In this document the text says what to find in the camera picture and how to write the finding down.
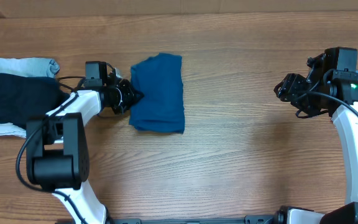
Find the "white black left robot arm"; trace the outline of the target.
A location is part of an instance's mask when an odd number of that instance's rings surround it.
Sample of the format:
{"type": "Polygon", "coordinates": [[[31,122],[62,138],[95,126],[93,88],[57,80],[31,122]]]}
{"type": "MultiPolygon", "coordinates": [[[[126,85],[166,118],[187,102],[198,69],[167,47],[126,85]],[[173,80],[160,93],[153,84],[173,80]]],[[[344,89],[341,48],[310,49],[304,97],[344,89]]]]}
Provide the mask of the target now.
{"type": "Polygon", "coordinates": [[[88,176],[90,157],[85,126],[104,108],[123,114],[144,94],[136,90],[119,70],[107,62],[85,63],[69,99],[38,118],[27,122],[26,140],[19,155],[26,156],[27,178],[16,174],[28,188],[52,194],[72,216],[73,223],[112,223],[108,209],[98,200],[88,176]]]}

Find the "folded black garment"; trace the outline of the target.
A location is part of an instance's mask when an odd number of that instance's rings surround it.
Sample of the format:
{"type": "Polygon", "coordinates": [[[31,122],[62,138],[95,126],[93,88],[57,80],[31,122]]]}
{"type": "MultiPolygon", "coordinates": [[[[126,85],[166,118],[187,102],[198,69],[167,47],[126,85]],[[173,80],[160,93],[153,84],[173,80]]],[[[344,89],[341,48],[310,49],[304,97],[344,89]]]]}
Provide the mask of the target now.
{"type": "Polygon", "coordinates": [[[25,128],[29,119],[54,110],[69,97],[54,78],[0,73],[0,124],[25,128]]]}

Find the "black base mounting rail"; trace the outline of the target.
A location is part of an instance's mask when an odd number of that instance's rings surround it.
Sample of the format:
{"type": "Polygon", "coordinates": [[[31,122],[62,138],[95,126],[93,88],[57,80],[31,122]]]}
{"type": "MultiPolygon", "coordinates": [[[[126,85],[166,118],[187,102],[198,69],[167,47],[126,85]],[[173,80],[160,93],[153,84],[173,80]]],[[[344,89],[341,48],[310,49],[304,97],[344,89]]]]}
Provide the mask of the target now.
{"type": "Polygon", "coordinates": [[[246,215],[244,218],[206,218],[206,219],[164,219],[141,220],[138,218],[111,219],[108,224],[271,224],[273,215],[246,215]]]}

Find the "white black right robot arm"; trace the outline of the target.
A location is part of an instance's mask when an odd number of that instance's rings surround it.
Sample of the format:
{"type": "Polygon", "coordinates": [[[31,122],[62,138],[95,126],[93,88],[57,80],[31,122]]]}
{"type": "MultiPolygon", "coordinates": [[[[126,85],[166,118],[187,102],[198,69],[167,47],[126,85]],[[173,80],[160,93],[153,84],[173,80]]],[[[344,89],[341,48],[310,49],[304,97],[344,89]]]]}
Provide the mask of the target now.
{"type": "Polygon", "coordinates": [[[346,173],[344,206],[327,214],[282,206],[270,223],[358,223],[357,49],[333,47],[307,59],[308,76],[289,73],[274,88],[278,99],[297,108],[301,119],[331,117],[339,135],[346,173]]]}

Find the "light grey folded towel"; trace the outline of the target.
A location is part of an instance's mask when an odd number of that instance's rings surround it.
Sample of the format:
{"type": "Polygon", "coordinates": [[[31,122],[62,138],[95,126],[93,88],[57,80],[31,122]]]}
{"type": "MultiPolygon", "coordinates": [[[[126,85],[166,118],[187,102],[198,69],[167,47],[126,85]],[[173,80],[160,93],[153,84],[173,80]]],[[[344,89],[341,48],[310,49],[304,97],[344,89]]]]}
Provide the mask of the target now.
{"type": "MultiPolygon", "coordinates": [[[[59,64],[52,58],[0,58],[0,73],[20,77],[55,78],[59,64]]],[[[0,124],[0,136],[18,136],[24,138],[26,131],[12,123],[0,124]]]]}

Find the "teal blue shirt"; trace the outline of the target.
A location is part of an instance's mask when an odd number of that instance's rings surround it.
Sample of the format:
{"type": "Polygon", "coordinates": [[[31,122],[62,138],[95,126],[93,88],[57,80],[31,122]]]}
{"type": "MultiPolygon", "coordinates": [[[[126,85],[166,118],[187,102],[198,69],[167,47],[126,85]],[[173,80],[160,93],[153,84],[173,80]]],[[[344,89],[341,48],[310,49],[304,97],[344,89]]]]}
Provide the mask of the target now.
{"type": "Polygon", "coordinates": [[[138,131],[184,133],[182,56],[159,53],[131,67],[131,83],[144,97],[131,107],[138,131]]]}

